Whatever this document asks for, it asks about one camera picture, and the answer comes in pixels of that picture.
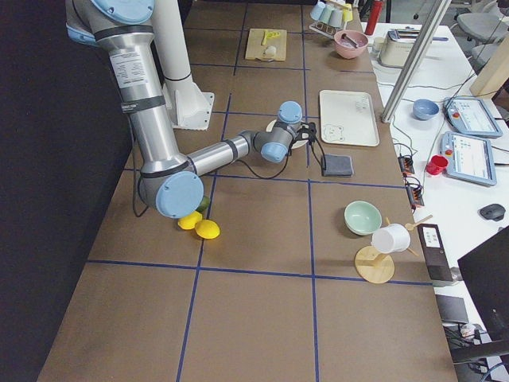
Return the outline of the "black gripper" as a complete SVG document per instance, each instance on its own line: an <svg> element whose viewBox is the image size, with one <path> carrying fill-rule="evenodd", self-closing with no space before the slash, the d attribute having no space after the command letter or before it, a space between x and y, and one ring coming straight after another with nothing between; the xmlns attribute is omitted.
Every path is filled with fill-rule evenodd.
<svg viewBox="0 0 509 382"><path fill-rule="evenodd" d="M297 130L297 137L294 139L291 146L292 150L303 147L305 145L312 145L317 140L317 128L315 123L302 123Z"/></svg>

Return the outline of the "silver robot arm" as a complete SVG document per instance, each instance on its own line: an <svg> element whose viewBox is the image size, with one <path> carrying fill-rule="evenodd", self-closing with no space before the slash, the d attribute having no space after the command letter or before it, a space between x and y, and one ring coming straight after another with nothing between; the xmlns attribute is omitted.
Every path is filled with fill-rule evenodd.
<svg viewBox="0 0 509 382"><path fill-rule="evenodd" d="M143 160L134 189L163 216L179 219L199 207L203 174L251 152L279 163L295 142L315 132L303 122L300 105L287 101L270 131L243 131L183 154L174 131L206 129L214 96L193 81L177 2L69 1L66 13L73 41L108 53L121 108Z"/></svg>

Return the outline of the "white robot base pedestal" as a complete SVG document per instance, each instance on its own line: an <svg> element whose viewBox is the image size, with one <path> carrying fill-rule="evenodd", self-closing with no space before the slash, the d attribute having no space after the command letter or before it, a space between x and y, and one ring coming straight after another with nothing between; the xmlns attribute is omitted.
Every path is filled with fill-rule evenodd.
<svg viewBox="0 0 509 382"><path fill-rule="evenodd" d="M207 130L215 95L202 92L192 78L177 0L156 1L151 23L164 76L162 92L173 126Z"/></svg>

